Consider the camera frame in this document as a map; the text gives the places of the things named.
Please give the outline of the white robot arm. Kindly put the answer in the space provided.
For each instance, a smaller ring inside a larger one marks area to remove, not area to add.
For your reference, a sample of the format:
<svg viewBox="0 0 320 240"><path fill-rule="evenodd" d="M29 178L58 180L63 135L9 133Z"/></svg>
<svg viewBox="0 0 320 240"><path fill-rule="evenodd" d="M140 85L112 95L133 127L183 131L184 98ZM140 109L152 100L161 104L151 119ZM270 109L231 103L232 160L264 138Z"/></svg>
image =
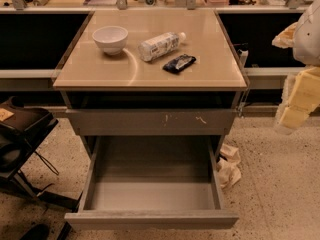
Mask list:
<svg viewBox="0 0 320 240"><path fill-rule="evenodd" d="M297 22L272 40L272 45L292 48L294 59L306 65L298 74L287 76L275 116L275 131L289 135L320 105L320 0L314 0Z"/></svg>

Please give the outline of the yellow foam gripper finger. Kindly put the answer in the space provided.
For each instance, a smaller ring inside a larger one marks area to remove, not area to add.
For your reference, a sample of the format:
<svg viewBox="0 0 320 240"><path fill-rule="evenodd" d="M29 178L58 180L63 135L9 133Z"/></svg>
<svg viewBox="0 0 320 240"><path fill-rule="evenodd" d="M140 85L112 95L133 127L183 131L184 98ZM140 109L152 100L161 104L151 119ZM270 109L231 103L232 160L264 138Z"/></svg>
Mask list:
<svg viewBox="0 0 320 240"><path fill-rule="evenodd" d="M298 74L289 74L284 82L282 102L275 116L275 131L292 134L319 105L320 67L310 66Z"/></svg>
<svg viewBox="0 0 320 240"><path fill-rule="evenodd" d="M294 22L283 31L281 31L277 36L272 40L272 45L278 48L286 49L292 48L294 45L294 33L296 30L297 23Z"/></svg>

